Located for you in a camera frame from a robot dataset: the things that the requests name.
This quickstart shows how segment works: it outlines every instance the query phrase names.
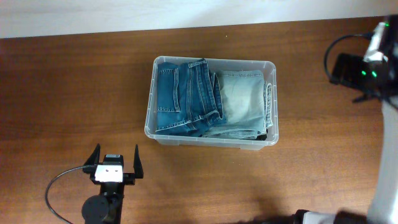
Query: jeans pocket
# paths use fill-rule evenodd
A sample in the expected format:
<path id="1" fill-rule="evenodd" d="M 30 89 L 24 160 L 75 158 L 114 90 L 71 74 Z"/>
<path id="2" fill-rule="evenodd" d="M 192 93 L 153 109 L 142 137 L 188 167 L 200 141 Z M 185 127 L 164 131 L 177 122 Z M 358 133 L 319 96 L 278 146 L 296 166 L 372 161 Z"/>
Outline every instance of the jeans pocket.
<path id="1" fill-rule="evenodd" d="M 157 78 L 157 111 L 179 112 L 178 69 L 165 69 Z"/>

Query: white backdrop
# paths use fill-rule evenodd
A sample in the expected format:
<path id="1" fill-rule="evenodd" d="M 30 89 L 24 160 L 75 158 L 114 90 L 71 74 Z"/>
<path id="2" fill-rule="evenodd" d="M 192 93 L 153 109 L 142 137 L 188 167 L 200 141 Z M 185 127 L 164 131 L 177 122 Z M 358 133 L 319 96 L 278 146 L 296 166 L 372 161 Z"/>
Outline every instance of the white backdrop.
<path id="1" fill-rule="evenodd" d="M 0 0 L 0 37 L 222 26 L 398 13 L 398 0 Z"/>

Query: brown wooden surface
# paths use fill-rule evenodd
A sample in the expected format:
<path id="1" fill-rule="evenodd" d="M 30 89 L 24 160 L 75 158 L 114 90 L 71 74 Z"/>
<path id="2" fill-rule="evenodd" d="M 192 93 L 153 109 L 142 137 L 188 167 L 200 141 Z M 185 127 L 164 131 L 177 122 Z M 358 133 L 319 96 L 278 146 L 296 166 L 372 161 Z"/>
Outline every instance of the brown wooden surface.
<path id="1" fill-rule="evenodd" d="M 44 190 L 101 143 L 132 172 L 138 144 L 145 179 L 125 190 L 122 223 L 234 223 L 297 209 L 366 212 L 377 181 L 382 114 L 376 101 L 328 83 L 331 41 L 373 30 L 380 18 L 284 22 L 0 40 L 1 223 L 60 223 Z M 364 40 L 336 47 L 363 54 Z M 154 59 L 269 60 L 277 67 L 279 142 L 261 151 L 163 146 L 144 134 Z M 96 195 L 68 174 L 50 202 L 83 223 Z"/>

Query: clear plastic container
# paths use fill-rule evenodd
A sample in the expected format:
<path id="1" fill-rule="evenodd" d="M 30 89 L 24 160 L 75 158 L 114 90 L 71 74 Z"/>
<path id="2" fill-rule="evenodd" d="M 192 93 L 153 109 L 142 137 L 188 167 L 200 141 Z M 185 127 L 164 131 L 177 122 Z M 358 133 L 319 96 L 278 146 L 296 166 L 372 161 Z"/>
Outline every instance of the clear plastic container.
<path id="1" fill-rule="evenodd" d="M 149 101 L 147 118 L 145 121 L 145 134 L 152 139 L 156 139 L 161 144 L 178 146 L 196 145 L 196 146 L 218 146 L 218 147 L 238 147 L 241 149 L 260 150 L 265 146 L 274 145 L 279 139 L 278 129 L 278 104 L 277 104 L 277 88 L 276 88 L 276 68 L 272 62 L 266 61 L 250 61 L 250 60 L 223 60 L 223 59 L 209 59 L 209 69 L 230 70 L 230 71 L 249 71 L 260 70 L 264 74 L 264 80 L 272 84 L 272 103 L 271 103 L 271 119 L 272 127 L 268 129 L 267 139 L 265 141 L 252 140 L 235 140 L 235 139 L 215 139 L 215 138 L 196 138 L 185 136 L 168 136 L 156 134 L 156 116 L 157 116 L 157 66 L 164 62 L 174 63 L 180 65 L 185 62 L 194 62 L 200 58 L 186 58 L 186 57 L 169 57 L 160 56 L 154 61 L 154 69 L 152 72 L 152 81 L 150 83 Z"/>

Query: denim fabric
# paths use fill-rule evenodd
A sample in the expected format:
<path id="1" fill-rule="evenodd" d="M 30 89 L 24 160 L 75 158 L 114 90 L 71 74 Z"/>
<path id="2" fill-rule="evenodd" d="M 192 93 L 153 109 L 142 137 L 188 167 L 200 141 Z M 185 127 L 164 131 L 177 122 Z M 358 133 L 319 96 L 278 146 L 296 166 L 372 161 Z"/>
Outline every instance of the denim fabric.
<path id="1" fill-rule="evenodd" d="M 271 121 L 271 90 L 261 71 L 219 71 L 223 111 L 226 124 L 217 125 L 203 137 L 226 139 L 256 139 L 266 134 L 266 114 Z"/>
<path id="2" fill-rule="evenodd" d="M 157 134 L 198 137 L 221 123 L 220 84 L 205 59 L 158 66 Z"/>

